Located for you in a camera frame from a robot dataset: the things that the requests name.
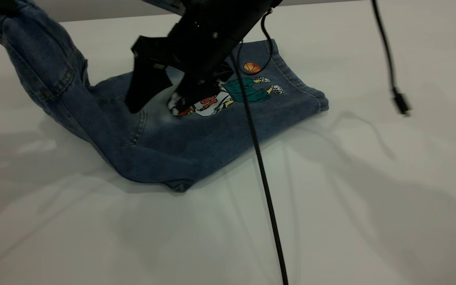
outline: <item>white surface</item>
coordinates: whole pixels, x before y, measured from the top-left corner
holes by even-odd
[[[331,100],[264,145],[293,285],[456,285],[456,2],[381,6],[407,119],[369,2],[268,20],[289,66]],[[131,70],[138,34],[176,20],[65,27],[96,83]],[[0,285],[279,284],[258,177],[249,153],[185,195],[125,181],[33,105],[0,47]]]
[[[106,18],[168,14],[141,0],[34,0],[58,21],[80,21]],[[281,5],[299,5],[347,0],[283,0]]]

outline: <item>blue denim jeans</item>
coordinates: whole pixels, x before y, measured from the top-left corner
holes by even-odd
[[[173,86],[131,114],[124,99],[132,73],[91,86],[87,60],[65,29],[32,1],[17,2],[17,16],[0,15],[0,43],[22,86],[48,115],[88,141],[123,177],[183,192],[252,147],[235,78],[221,84],[219,94],[174,116],[167,102],[183,72],[168,67]],[[274,47],[268,67],[243,79],[260,141],[328,109],[324,94],[306,86],[286,66],[275,43]],[[258,71],[267,59],[266,42],[244,44],[241,63],[246,70]]]

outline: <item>black cable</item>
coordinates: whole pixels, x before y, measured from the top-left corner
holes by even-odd
[[[388,64],[389,84],[391,87],[391,92],[394,95],[393,99],[394,99],[395,104],[397,105],[400,113],[402,115],[409,116],[409,110],[411,108],[407,104],[404,94],[401,94],[397,87],[397,83],[396,83],[396,79],[395,79],[395,67],[393,65],[393,57],[391,56],[390,44],[388,43],[388,39],[387,39],[386,32],[385,32],[385,27],[383,26],[383,23],[381,20],[380,11],[378,8],[378,1],[371,0],[371,3],[372,3],[372,10],[374,11],[374,16],[376,18],[376,22],[378,23],[381,41],[383,42],[383,45],[385,47],[387,64]]]
[[[263,17],[261,18],[261,31],[265,34],[267,44],[269,45],[269,49],[270,49],[270,55],[268,56],[268,60],[266,61],[265,65],[261,68],[261,70],[259,72],[246,72],[246,70],[244,70],[243,68],[240,67],[240,52],[242,51],[242,46],[244,45],[244,40],[241,40],[239,51],[237,52],[237,66],[234,66],[234,68],[235,69],[241,68],[240,69],[241,72],[245,75],[254,76],[256,74],[259,74],[266,68],[266,66],[270,63],[270,60],[272,59],[272,55],[274,54],[274,45],[272,44],[272,39],[270,38],[270,35],[268,35],[268,32],[266,31],[266,28],[265,28],[265,19],[268,15],[270,15],[272,13],[272,11],[273,11],[272,8],[268,9],[268,11],[265,13],[265,15],[263,15]]]
[[[258,166],[260,169],[260,174],[261,174],[261,180],[263,182],[263,188],[265,191],[265,197],[266,197],[266,204],[268,206],[268,213],[270,214],[270,221],[272,224],[272,231],[274,232],[274,241],[275,241],[275,248],[277,249],[277,256],[279,257],[279,266],[281,267],[281,276],[283,279],[283,284],[288,285],[288,274],[286,274],[286,264],[284,262],[284,254],[283,254],[283,249],[281,247],[281,239],[279,238],[279,230],[277,229],[277,222],[276,222],[276,215],[274,213],[274,206],[272,204],[272,198],[270,196],[270,189],[268,189],[268,181],[266,179],[266,174],[265,174],[265,167],[263,165],[263,159],[261,158],[261,151],[259,147],[259,142],[258,142],[258,137],[257,133],[255,130],[255,124],[253,122],[253,118],[251,115],[251,109],[249,107],[249,102],[247,100],[247,94],[246,91],[244,90],[244,84],[242,82],[242,76],[240,74],[239,68],[236,66],[236,61],[235,57],[233,54],[230,54],[230,58],[232,60],[232,63],[234,65],[235,73],[237,74],[237,78],[239,80],[239,85],[242,90],[242,96],[244,98],[244,107],[246,109],[246,116],[247,116],[247,121],[249,123],[249,130],[251,131],[251,137],[253,139],[253,144],[255,145],[255,151],[256,151],[256,157],[258,159]]]
[[[387,58],[388,72],[389,72],[389,84],[391,85],[391,91],[394,94],[395,103],[402,114],[409,115],[408,114],[409,107],[406,103],[406,100],[404,99],[403,94],[401,94],[397,88],[397,84],[396,84],[396,80],[395,80],[395,68],[393,65],[393,58],[391,56],[390,45],[388,44],[385,28],[383,27],[383,23],[382,23],[381,16],[379,13],[378,2],[376,0],[371,0],[371,2],[372,2],[372,7],[373,7],[373,11],[374,11],[374,16],[376,18],[376,22],[378,22],[381,39],[382,39],[382,42],[384,44],[385,51],[386,51],[386,58]],[[279,258],[279,266],[281,267],[281,276],[282,276],[282,280],[283,280],[283,285],[288,285],[288,274],[286,273],[286,263],[284,261],[284,254],[283,254],[283,249],[282,249],[282,245],[281,245],[281,239],[279,238],[279,230],[277,228],[277,221],[276,221],[276,215],[274,212],[274,205],[272,204],[270,188],[268,187],[268,181],[266,179],[265,167],[263,164],[263,159],[261,157],[261,150],[259,147],[257,132],[255,129],[255,123],[253,122],[253,118],[251,115],[251,108],[249,106],[249,101],[247,99],[246,90],[244,89],[244,83],[242,82],[242,76],[241,76],[241,72],[243,72],[246,75],[250,75],[250,76],[259,74],[268,66],[268,64],[270,63],[270,61],[272,59],[272,55],[274,53],[274,47],[272,44],[272,39],[270,38],[270,35],[268,34],[268,32],[265,28],[265,19],[271,13],[272,13],[272,9],[269,9],[268,12],[261,18],[261,31],[263,31],[263,33],[265,34],[265,37],[266,37],[267,42],[270,47],[270,55],[268,56],[268,61],[266,62],[264,67],[258,72],[246,72],[246,70],[243,70],[241,68],[240,53],[242,51],[242,46],[244,43],[243,41],[241,41],[239,51],[237,52],[237,60],[235,60],[235,56],[232,53],[230,54],[230,59],[232,60],[232,65],[233,65],[235,73],[237,75],[240,89],[242,90],[242,97],[244,99],[244,108],[246,111],[246,117],[247,117],[247,121],[248,121],[248,125],[249,125],[249,130],[251,132],[251,138],[252,138],[253,144],[255,146],[256,157],[258,160],[258,166],[259,166],[259,170],[260,170],[260,174],[261,174],[261,181],[263,183],[263,188],[265,191],[266,204],[268,206],[268,213],[270,214],[272,231],[274,233],[275,248],[277,249],[277,256]]]
[[[271,40],[270,36],[268,35],[268,32],[265,29],[265,18],[270,13],[272,13],[272,9],[269,9],[269,11],[263,16],[263,18],[261,18],[261,30],[265,34],[268,44],[270,44],[270,55],[268,57],[268,61],[266,62],[265,66],[259,72],[248,73],[248,75],[256,75],[256,74],[262,72],[267,67],[270,60],[272,59],[272,55],[274,53],[272,40]],[[234,67],[235,73],[237,75],[237,79],[239,81],[240,89],[242,90],[242,97],[244,99],[244,108],[246,110],[246,117],[247,117],[247,121],[248,121],[248,125],[249,125],[249,130],[251,131],[251,137],[253,140],[253,144],[255,145],[255,152],[256,152],[256,157],[258,159],[258,166],[260,169],[261,181],[263,183],[263,188],[264,188],[265,197],[266,197],[266,204],[268,206],[268,213],[270,214],[272,231],[274,233],[275,248],[277,249],[277,256],[279,258],[279,266],[281,267],[281,277],[283,280],[283,284],[288,285],[288,274],[286,273],[286,263],[284,262],[283,248],[281,246],[281,239],[279,238],[279,230],[277,229],[277,221],[276,221],[276,215],[274,213],[274,205],[272,204],[270,189],[268,187],[268,181],[266,179],[266,174],[265,174],[265,167],[263,164],[263,159],[261,158],[261,150],[259,147],[257,132],[255,129],[255,123],[253,122],[253,117],[251,115],[251,108],[249,107],[249,101],[247,99],[246,90],[244,89],[244,83],[242,82],[241,71],[244,72],[244,70],[241,70],[240,63],[239,63],[241,49],[242,49],[242,43],[239,47],[239,52],[237,54],[237,60],[235,60],[235,56],[233,56],[233,54],[230,54],[230,59],[232,60],[233,67]]]

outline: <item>basketball print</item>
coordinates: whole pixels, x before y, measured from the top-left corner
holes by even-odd
[[[256,73],[261,70],[261,67],[259,67],[259,65],[257,65],[256,63],[246,63],[244,65],[244,69],[248,72]]]

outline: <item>printed cartoon graphic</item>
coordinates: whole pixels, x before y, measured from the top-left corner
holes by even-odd
[[[259,68],[258,65],[254,63],[246,63],[244,68],[248,71],[254,71],[255,68]],[[249,103],[258,103],[263,102],[271,98],[271,94],[283,94],[284,91],[279,85],[271,85],[270,88],[260,88],[255,89],[254,86],[260,83],[270,83],[270,79],[259,76],[256,78],[244,77],[242,78],[242,86],[247,95],[247,100]],[[194,104],[186,111],[180,113],[178,117],[183,117],[196,113],[202,117],[208,117],[221,110],[228,108],[234,102],[244,103],[244,97],[242,95],[242,89],[239,84],[238,79],[228,81],[227,83],[220,84],[221,92],[216,96],[211,96],[203,99],[202,101]]]

